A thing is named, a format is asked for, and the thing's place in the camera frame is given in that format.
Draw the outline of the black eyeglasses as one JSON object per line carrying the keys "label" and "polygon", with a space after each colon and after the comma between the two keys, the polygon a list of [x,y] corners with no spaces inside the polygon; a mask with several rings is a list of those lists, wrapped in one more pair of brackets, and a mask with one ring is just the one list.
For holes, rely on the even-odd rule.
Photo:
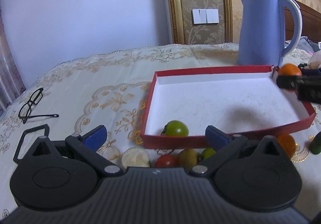
{"label": "black eyeglasses", "polygon": [[37,106],[39,102],[43,99],[43,88],[36,89],[27,102],[21,107],[21,109],[18,112],[18,118],[22,121],[23,124],[26,124],[28,120],[35,119],[35,118],[41,118],[41,117],[53,117],[58,118],[58,114],[42,114],[42,115],[32,115],[32,109],[33,107]]}

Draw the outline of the pink curtain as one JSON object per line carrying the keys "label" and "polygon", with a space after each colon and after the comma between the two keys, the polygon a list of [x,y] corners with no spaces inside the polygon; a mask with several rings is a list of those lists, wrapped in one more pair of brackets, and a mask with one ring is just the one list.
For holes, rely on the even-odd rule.
{"label": "pink curtain", "polygon": [[11,54],[1,18],[0,26],[1,115],[24,91],[25,85]]}

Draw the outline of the large green tomato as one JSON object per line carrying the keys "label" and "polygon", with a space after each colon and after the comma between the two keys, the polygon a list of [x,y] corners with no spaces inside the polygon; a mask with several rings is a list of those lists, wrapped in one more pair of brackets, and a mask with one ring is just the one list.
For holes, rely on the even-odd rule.
{"label": "large green tomato", "polygon": [[161,135],[169,137],[185,137],[189,135],[189,130],[183,122],[172,120],[164,126]]}

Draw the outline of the blue electric kettle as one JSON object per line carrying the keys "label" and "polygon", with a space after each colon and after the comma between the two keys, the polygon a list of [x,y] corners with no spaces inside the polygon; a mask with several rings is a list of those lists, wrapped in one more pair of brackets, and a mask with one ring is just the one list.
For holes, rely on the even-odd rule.
{"label": "blue electric kettle", "polygon": [[[281,66],[284,56],[294,50],[301,38],[303,20],[295,0],[241,0],[242,25],[239,38],[240,65]],[[294,34],[285,45],[285,14],[290,10],[294,20]]]}

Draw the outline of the gold picture frame moulding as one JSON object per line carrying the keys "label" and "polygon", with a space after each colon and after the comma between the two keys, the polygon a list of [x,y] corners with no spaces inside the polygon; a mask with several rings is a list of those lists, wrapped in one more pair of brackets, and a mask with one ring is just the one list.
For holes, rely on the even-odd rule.
{"label": "gold picture frame moulding", "polygon": [[[193,9],[218,9],[218,24],[193,24]],[[233,41],[232,0],[168,0],[170,41],[174,44],[221,44]]]}

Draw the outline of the brown wooden headboard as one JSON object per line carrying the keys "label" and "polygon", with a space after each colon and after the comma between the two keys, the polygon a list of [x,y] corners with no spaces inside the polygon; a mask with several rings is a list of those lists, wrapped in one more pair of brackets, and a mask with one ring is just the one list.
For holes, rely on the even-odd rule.
{"label": "brown wooden headboard", "polygon": [[[320,13],[300,1],[293,1],[298,4],[301,11],[303,23],[301,35],[307,36],[312,42],[317,43],[320,41]],[[291,40],[294,35],[294,19],[291,11],[286,7],[284,8],[284,18],[284,39]]]}

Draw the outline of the cream embroidered tablecloth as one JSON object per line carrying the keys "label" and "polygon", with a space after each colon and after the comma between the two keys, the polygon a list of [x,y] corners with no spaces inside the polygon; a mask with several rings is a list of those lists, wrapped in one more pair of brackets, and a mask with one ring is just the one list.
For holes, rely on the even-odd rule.
{"label": "cream embroidered tablecloth", "polygon": [[[43,131],[27,129],[47,124],[52,140],[71,134],[85,134],[99,125],[107,129],[107,140],[98,153],[115,164],[133,147],[144,148],[141,138],[147,99],[155,72],[186,68],[237,65],[235,44],[169,45],[93,55],[60,64],[42,76],[12,104],[1,118],[1,218],[17,205],[10,192],[10,178],[16,169],[15,154],[25,155]],[[26,124],[18,112],[31,94],[43,88],[43,99],[32,115],[58,114],[58,118],[30,119]],[[313,105],[316,117],[305,130],[292,133],[297,151],[292,161],[303,180],[296,207],[307,217],[320,212],[320,156],[308,145],[320,131],[320,106]],[[182,149],[146,149],[150,164],[165,154]]]}

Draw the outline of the white wall switch panel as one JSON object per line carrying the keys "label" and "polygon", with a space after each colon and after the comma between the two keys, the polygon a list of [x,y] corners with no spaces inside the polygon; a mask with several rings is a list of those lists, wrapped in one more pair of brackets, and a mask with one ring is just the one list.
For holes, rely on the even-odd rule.
{"label": "white wall switch panel", "polygon": [[218,9],[193,9],[192,18],[193,24],[218,24],[219,11]]}

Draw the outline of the orange mandarin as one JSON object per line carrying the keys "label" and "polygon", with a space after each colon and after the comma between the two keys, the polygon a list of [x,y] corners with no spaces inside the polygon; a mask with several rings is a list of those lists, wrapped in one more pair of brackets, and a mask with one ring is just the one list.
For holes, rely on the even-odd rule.
{"label": "orange mandarin", "polygon": [[276,139],[288,157],[292,159],[296,152],[296,142],[294,138],[289,134],[279,134]]}
{"label": "orange mandarin", "polygon": [[301,69],[294,64],[284,64],[278,69],[279,76],[302,76]]}

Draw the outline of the dark green cucumber piece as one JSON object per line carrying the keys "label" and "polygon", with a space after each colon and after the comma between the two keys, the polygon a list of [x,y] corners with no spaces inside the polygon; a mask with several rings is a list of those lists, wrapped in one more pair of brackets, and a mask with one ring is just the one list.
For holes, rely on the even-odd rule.
{"label": "dark green cucumber piece", "polygon": [[321,132],[319,132],[310,143],[310,152],[314,155],[321,153]]}

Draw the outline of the red shallow cardboard box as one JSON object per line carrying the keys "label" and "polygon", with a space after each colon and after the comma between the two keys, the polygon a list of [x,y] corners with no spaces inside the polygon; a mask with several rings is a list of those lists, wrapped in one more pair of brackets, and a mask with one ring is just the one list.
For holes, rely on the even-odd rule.
{"label": "red shallow cardboard box", "polygon": [[[280,89],[273,66],[222,66],[157,71],[141,125],[146,149],[203,148],[213,125],[249,139],[295,133],[311,126],[316,111],[294,92]],[[185,137],[161,135],[172,120],[183,122]]]}

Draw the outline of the cut eggplant piece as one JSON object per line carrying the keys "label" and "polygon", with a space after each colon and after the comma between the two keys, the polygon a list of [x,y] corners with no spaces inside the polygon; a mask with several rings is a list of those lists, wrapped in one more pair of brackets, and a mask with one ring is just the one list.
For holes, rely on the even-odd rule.
{"label": "cut eggplant piece", "polygon": [[124,169],[128,167],[150,167],[148,153],[141,148],[130,148],[121,157],[121,165]]}

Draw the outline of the yellow-brown longan fruit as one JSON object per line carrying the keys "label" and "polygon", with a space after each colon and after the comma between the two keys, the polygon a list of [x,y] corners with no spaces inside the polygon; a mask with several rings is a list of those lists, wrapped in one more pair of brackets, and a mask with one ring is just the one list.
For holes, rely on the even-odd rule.
{"label": "yellow-brown longan fruit", "polygon": [[190,170],[198,164],[198,153],[192,149],[182,150],[177,157],[177,165]]}

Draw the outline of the small green-yellow fruit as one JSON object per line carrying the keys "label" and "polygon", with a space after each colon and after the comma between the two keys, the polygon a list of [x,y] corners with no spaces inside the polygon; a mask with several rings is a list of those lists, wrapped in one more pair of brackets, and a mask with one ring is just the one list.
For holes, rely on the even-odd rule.
{"label": "small green-yellow fruit", "polygon": [[213,156],[214,154],[216,154],[216,151],[211,147],[207,147],[206,149],[204,149],[202,151],[201,158],[202,158],[202,160],[205,160],[205,159]]}

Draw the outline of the red cherry tomato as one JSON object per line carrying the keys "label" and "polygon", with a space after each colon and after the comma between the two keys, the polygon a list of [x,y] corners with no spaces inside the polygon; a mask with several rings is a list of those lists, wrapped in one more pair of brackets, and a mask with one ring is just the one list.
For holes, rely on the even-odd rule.
{"label": "red cherry tomato", "polygon": [[160,156],[155,164],[154,167],[176,167],[177,166],[177,159],[175,156],[172,156],[170,154]]}

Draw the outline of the plastic bag with brush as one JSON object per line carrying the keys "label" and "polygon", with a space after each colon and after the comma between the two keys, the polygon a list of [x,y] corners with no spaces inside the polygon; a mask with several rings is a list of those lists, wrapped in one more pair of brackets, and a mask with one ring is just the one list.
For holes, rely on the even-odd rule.
{"label": "plastic bag with brush", "polygon": [[307,64],[300,64],[303,75],[320,76],[321,51],[315,52]]}

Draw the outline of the grey bedding clothes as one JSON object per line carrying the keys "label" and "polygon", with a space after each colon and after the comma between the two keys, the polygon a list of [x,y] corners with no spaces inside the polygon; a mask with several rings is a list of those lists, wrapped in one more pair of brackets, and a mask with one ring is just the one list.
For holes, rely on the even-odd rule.
{"label": "grey bedding clothes", "polygon": [[313,42],[307,36],[303,36],[299,39],[296,48],[305,50],[307,53],[314,55],[316,58],[320,58],[320,42]]}

